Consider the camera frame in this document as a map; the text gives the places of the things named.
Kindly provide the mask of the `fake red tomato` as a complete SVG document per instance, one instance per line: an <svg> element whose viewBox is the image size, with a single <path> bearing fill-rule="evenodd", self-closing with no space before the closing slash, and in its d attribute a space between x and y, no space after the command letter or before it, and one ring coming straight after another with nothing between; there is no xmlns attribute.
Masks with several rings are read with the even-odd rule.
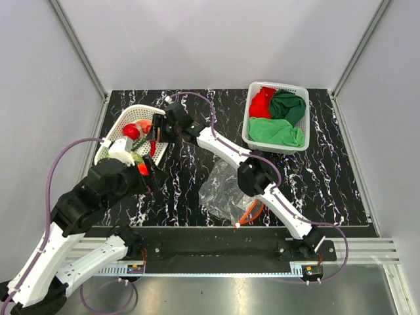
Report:
<svg viewBox="0 0 420 315"><path fill-rule="evenodd" d="M139 170L139 172L142 176L148 176L149 175L149 170L148 170L145 163L138 164L137 167L138 167L138 170Z"/></svg>

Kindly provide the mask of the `fake watermelon slice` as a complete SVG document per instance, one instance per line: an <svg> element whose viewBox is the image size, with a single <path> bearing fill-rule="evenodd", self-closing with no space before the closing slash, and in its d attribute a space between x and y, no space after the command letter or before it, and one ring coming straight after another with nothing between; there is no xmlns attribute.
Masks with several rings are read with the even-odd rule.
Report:
<svg viewBox="0 0 420 315"><path fill-rule="evenodd" d="M149 119L140 119L135 123L135 125L139 131L147 135L152 128L152 121Z"/></svg>

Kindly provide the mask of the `fake red chili pepper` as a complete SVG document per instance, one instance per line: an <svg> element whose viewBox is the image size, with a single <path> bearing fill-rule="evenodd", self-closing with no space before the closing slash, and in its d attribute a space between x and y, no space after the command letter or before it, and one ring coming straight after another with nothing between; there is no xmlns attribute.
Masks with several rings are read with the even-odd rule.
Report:
<svg viewBox="0 0 420 315"><path fill-rule="evenodd" d="M157 144L155 140L152 140L150 142L150 156L154 157L156 154L156 148L157 148Z"/></svg>

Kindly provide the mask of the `fake white cauliflower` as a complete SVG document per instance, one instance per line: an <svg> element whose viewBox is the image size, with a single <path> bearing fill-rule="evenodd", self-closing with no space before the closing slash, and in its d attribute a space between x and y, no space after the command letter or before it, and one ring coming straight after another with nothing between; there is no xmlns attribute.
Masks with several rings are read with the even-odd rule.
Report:
<svg viewBox="0 0 420 315"><path fill-rule="evenodd" d="M133 160L132 162L133 165L141 165L144 163L142 156L136 152L131 152L131 157Z"/></svg>

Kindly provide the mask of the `fake red strawberry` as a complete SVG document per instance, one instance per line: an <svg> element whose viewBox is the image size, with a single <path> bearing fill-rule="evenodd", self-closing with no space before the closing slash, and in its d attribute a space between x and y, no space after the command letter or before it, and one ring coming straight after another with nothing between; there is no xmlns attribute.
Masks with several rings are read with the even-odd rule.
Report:
<svg viewBox="0 0 420 315"><path fill-rule="evenodd" d="M136 140L140 137L140 131L134 123L127 124L122 129L123 136L129 137L131 140Z"/></svg>

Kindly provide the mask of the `clear zip top bag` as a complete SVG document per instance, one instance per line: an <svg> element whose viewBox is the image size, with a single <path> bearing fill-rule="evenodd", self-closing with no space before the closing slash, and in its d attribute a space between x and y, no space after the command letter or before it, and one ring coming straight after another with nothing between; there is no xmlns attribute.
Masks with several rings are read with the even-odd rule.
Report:
<svg viewBox="0 0 420 315"><path fill-rule="evenodd" d="M221 159L202 184L198 196L199 203L211 215L235 227L253 222L264 209L263 202L240 190L237 170Z"/></svg>

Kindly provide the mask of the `fake green leafy sprig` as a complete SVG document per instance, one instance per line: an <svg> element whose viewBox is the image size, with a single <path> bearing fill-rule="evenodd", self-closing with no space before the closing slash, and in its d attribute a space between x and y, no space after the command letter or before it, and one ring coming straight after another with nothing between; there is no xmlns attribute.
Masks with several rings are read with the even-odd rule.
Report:
<svg viewBox="0 0 420 315"><path fill-rule="evenodd" d="M131 151L136 152L144 143L146 142L145 138L139 138L133 142Z"/></svg>

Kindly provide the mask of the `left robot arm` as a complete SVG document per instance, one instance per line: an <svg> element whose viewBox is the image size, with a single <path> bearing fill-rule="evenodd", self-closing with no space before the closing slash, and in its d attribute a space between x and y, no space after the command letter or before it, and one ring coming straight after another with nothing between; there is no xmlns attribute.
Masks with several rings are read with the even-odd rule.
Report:
<svg viewBox="0 0 420 315"><path fill-rule="evenodd" d="M92 166L74 188L61 195L49 211L48 225L39 245L13 279L1 283L4 314L56 314L67 298L108 264L143 258L143 238L125 225L112 230L98 248L67 267L62 263L102 214L123 198L147 192L158 194L169 175L150 156L145 170L118 159L105 158Z"/></svg>

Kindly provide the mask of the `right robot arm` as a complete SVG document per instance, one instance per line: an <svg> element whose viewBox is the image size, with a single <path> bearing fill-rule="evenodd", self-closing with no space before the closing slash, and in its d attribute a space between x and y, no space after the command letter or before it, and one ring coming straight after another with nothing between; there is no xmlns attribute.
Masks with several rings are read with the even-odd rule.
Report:
<svg viewBox="0 0 420 315"><path fill-rule="evenodd" d="M239 189L261 201L280 219L303 259L312 260L321 253L325 236L280 192L280 172L261 151L234 144L216 132L213 124L193 119L177 102L153 115L150 132L156 142L172 143L181 138L220 157L236 169Z"/></svg>

